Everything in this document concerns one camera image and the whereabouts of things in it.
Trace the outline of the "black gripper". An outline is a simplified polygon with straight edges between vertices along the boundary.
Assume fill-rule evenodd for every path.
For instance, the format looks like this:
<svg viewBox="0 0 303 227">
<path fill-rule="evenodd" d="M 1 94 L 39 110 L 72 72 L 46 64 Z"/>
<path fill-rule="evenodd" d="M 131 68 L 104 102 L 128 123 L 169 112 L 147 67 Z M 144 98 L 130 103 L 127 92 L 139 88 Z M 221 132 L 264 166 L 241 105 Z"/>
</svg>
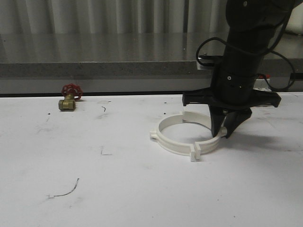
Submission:
<svg viewBox="0 0 303 227">
<path fill-rule="evenodd" d="M 236 128 L 252 115 L 250 107 L 272 105 L 278 107 L 281 97 L 275 92 L 254 89 L 256 74 L 237 75 L 227 72 L 221 64 L 216 64 L 212 74 L 210 87 L 183 93 L 183 106 L 188 104 L 209 105 L 211 117 L 211 133 L 215 137 L 221 125 L 227 129 L 229 138 Z M 235 110 L 227 114 L 223 108 Z"/>
</svg>

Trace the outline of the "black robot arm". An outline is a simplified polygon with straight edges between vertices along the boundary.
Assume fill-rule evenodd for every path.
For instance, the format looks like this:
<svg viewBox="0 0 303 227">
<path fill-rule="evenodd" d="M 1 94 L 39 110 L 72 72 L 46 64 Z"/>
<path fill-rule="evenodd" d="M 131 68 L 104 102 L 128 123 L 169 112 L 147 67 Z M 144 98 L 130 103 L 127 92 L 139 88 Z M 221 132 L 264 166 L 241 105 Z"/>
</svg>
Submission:
<svg viewBox="0 0 303 227">
<path fill-rule="evenodd" d="M 251 117 L 251 108 L 259 105 L 278 107 L 280 96 L 254 89 L 263 57 L 279 43 L 298 0 L 229 0 L 226 20 L 230 27 L 222 56 L 202 56 L 196 61 L 213 68 L 211 85 L 185 92 L 183 105 L 206 104 L 211 117 L 211 133 L 221 127 L 227 136 Z"/>
</svg>

